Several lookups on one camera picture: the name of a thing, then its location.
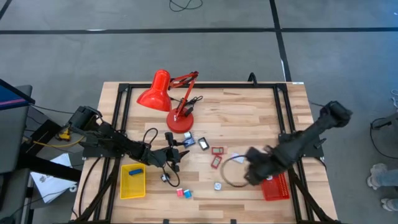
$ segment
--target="red desk lamp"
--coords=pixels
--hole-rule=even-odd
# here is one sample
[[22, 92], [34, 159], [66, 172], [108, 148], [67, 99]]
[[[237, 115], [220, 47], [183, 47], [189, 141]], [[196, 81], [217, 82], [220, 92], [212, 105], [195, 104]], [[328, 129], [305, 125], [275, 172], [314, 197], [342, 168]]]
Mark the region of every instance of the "red desk lamp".
[[[198, 72], [192, 72], [177, 78], [170, 78], [170, 73], [166, 70], [158, 70], [155, 73], [154, 81], [149, 90], [139, 96], [137, 103], [155, 110], [169, 111], [166, 123], [169, 129], [175, 133], [185, 133], [192, 128], [193, 115], [192, 109], [186, 109], [188, 96], [193, 88], [193, 84], [198, 76]], [[190, 83], [188, 91], [180, 104], [171, 110], [172, 103], [167, 90], [180, 87]]]

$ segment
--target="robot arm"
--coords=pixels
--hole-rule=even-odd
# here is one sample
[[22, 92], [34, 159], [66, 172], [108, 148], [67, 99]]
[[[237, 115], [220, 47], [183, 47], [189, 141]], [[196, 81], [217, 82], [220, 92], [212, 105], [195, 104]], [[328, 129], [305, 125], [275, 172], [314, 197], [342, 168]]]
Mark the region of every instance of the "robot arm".
[[331, 128], [341, 128], [348, 124], [352, 112], [337, 101], [331, 101], [320, 110], [320, 117], [306, 130], [294, 133], [293, 137], [271, 148], [269, 153], [261, 153], [250, 147], [246, 158], [250, 162], [245, 179], [257, 185], [269, 175], [276, 175], [292, 166], [303, 154], [305, 146], [321, 133]]
[[[101, 120], [101, 124], [96, 122], [97, 119]], [[169, 161], [172, 163], [171, 167], [175, 172], [179, 170], [177, 163], [189, 152], [179, 152], [178, 149], [174, 148], [181, 146], [182, 143], [174, 140], [172, 133], [165, 133], [169, 146], [152, 151], [150, 144], [130, 140], [125, 134], [103, 121], [102, 114], [89, 106], [80, 106], [69, 119], [67, 126], [72, 131], [90, 139], [90, 141], [80, 142], [83, 147], [100, 146], [106, 150], [126, 154], [131, 159], [148, 166], [164, 167], [165, 163]]]

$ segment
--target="pink block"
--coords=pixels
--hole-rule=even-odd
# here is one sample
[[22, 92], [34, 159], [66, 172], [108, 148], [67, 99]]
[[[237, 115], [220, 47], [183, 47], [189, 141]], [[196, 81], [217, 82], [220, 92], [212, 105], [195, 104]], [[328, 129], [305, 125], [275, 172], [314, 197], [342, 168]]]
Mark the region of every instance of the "pink block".
[[177, 196], [178, 196], [178, 197], [184, 196], [184, 192], [183, 192], [182, 189], [177, 189]]

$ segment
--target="lamp base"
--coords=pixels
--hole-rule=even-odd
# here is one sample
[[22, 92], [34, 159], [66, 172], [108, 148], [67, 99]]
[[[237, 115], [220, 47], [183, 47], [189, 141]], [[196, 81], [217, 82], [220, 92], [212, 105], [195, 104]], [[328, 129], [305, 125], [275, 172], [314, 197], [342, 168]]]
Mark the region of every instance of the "lamp base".
[[178, 120], [174, 121], [174, 116], [177, 115], [177, 109], [172, 109], [170, 113], [167, 115], [166, 123], [169, 129], [174, 133], [186, 133], [188, 132], [193, 125], [193, 115], [190, 113], [187, 117], [180, 116]]

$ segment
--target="sneaker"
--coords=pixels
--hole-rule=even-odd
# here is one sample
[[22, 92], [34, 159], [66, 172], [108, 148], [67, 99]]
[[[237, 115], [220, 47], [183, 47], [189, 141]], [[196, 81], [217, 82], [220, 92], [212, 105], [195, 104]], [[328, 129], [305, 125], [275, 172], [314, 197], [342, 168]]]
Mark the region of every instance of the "sneaker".
[[389, 212], [397, 212], [398, 210], [391, 205], [390, 201], [388, 198], [381, 199], [381, 207]]
[[366, 179], [368, 186], [373, 188], [373, 190], [377, 190], [380, 187], [380, 184], [376, 182], [375, 176], [387, 172], [387, 165], [385, 164], [376, 164], [371, 168], [371, 175]]

